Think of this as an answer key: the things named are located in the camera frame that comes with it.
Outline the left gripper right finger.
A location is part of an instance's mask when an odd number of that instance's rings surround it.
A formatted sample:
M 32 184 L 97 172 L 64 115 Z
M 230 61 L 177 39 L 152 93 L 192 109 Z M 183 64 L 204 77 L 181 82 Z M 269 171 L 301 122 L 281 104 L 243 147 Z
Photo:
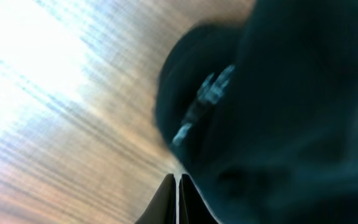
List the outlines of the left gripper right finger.
M 179 224 L 218 224 L 188 174 L 183 174 L 179 183 L 178 216 Z

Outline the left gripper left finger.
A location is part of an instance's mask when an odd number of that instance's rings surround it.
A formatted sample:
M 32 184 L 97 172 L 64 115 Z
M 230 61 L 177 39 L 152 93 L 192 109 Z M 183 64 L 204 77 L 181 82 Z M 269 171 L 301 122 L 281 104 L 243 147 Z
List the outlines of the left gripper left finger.
M 135 224 L 176 224 L 176 196 L 175 177 L 167 174 Z

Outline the black polo shirt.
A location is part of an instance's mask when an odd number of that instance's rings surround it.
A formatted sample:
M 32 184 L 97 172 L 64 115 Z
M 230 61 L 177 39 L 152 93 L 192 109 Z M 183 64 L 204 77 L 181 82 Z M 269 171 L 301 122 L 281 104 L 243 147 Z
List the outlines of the black polo shirt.
M 358 0 L 257 1 L 239 26 L 194 27 L 155 117 L 223 223 L 358 223 Z

